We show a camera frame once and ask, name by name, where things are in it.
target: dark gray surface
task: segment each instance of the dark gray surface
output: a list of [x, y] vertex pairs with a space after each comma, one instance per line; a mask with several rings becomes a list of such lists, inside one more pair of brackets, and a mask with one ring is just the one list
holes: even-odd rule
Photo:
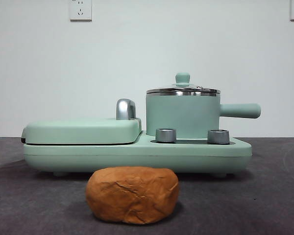
[[174, 213], [144, 226], [105, 223], [84, 190], [91, 174], [56, 178], [27, 166], [19, 138], [0, 138], [0, 235], [294, 234], [294, 138], [242, 138], [247, 170], [215, 179], [178, 174]]

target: appliance base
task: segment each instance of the appliance base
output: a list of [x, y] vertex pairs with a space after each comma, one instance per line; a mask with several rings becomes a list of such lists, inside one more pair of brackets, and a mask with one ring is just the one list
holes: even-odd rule
[[225, 176], [246, 168], [251, 145], [235, 138], [231, 144], [208, 144], [206, 139], [179, 139], [157, 143], [143, 131], [131, 144], [32, 145], [24, 144], [24, 158], [33, 168], [65, 175], [94, 172], [113, 166], [150, 166], [174, 172], [211, 173]]

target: cooking pot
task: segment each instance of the cooking pot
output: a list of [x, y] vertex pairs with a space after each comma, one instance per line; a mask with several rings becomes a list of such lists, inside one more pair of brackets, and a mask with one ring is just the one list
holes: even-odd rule
[[156, 129], [176, 129], [177, 138], [206, 138], [219, 129], [219, 117], [258, 118], [258, 104], [220, 104], [220, 91], [190, 84], [188, 73], [178, 73], [170, 87], [146, 94], [147, 135]]

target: appliance foot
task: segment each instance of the appliance foot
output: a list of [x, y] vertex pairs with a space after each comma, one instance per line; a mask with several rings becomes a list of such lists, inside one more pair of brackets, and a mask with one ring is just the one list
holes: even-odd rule
[[210, 175], [215, 178], [225, 178], [226, 177], [226, 173], [211, 173]]
[[69, 175], [70, 173], [68, 172], [54, 172], [53, 175], [56, 176], [56, 177], [63, 177], [63, 176], [67, 176]]

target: metal handle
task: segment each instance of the metal handle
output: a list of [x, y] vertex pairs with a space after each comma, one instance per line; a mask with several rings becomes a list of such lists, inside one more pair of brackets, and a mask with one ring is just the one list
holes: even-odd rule
[[130, 99], [119, 99], [117, 102], [117, 120], [130, 120], [136, 118], [136, 108], [134, 101]]

